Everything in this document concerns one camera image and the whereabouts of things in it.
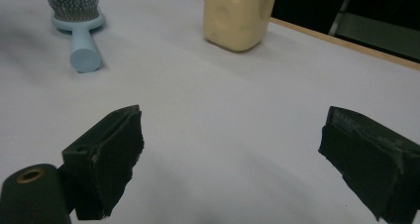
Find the table surface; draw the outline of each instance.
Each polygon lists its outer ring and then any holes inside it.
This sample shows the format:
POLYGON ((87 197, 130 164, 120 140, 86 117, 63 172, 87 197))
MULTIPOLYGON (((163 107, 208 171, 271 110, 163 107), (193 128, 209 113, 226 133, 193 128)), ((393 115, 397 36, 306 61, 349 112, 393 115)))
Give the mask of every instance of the table surface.
POLYGON ((0 0, 2 180, 60 166, 101 118, 139 104, 146 147, 100 223, 376 223, 318 153, 321 129, 338 106, 420 143, 420 71, 273 23, 231 53, 204 40, 202 0, 99 5, 103 65, 82 74, 47 0, 0 0))

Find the bristle pad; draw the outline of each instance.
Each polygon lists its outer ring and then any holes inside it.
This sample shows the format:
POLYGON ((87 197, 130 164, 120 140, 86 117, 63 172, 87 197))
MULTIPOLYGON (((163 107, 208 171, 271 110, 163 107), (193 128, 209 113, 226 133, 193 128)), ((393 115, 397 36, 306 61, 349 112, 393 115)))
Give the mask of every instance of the bristle pad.
POLYGON ((83 22, 99 16, 99 0, 49 0, 54 17, 66 22, 83 22))

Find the light blue hairbrush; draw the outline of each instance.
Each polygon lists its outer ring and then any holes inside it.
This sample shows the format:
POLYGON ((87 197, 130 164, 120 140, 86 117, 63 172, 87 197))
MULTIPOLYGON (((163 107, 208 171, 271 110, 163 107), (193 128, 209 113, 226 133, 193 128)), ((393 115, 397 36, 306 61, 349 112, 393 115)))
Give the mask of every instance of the light blue hairbrush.
POLYGON ((49 0, 52 6, 52 23, 61 30, 72 31, 71 65, 78 72, 99 68, 101 56, 90 36, 90 30, 104 23, 98 8, 99 0, 49 0))

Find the hole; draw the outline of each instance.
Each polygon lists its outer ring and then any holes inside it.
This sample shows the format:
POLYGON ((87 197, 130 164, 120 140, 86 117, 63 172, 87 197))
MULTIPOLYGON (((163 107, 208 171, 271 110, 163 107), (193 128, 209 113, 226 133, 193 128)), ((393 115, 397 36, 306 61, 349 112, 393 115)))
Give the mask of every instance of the hole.
POLYGON ((45 171, 42 168, 31 168, 26 170, 18 176, 19 183, 28 183, 37 180, 44 175, 45 171))

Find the table edge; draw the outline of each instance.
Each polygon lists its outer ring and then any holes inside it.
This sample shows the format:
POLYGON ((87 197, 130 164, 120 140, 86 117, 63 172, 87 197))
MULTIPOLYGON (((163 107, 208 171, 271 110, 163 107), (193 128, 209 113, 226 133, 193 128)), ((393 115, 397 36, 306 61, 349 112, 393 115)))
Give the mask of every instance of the table edge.
POLYGON ((335 37, 332 37, 332 36, 329 36, 329 35, 319 33, 319 32, 316 32, 316 31, 313 31, 313 30, 310 30, 310 29, 307 29, 307 28, 303 28, 303 27, 300 27, 300 26, 297 26, 297 25, 294 25, 294 24, 291 24, 291 23, 287 23, 287 22, 279 20, 279 19, 271 18, 270 21, 272 23, 278 24, 280 26, 292 29, 294 31, 297 31, 297 32, 300 32, 300 33, 303 33, 303 34, 306 34, 306 35, 309 35, 309 36, 314 37, 314 38, 317 38, 317 39, 320 39, 320 40, 323 40, 323 41, 326 41, 326 42, 329 42, 329 43, 332 43, 332 44, 335 44, 335 45, 338 45, 338 46, 341 46, 341 47, 344 47, 344 48, 348 48, 350 50, 357 51, 357 52, 362 53, 362 54, 366 54, 366 55, 369 55, 369 56, 374 56, 374 57, 377 57, 377 58, 381 58, 381 59, 384 59, 384 60, 387 60, 387 61, 390 61, 390 62, 397 63, 399 65, 402 65, 402 66, 409 67, 409 68, 420 71, 420 63, 418 63, 418 62, 415 62, 415 61, 412 61, 412 60, 409 60, 409 59, 405 59, 405 58, 402 58, 402 57, 398 57, 398 56, 393 56, 393 55, 383 53, 383 52, 380 52, 380 51, 377 51, 377 50, 374 50, 374 49, 370 49, 370 48, 367 48, 367 47, 364 47, 364 46, 361 46, 361 45, 358 45, 358 44, 354 44, 354 43, 351 43, 351 42, 348 42, 348 41, 345 41, 345 40, 342 40, 342 39, 338 39, 338 38, 335 38, 335 37))

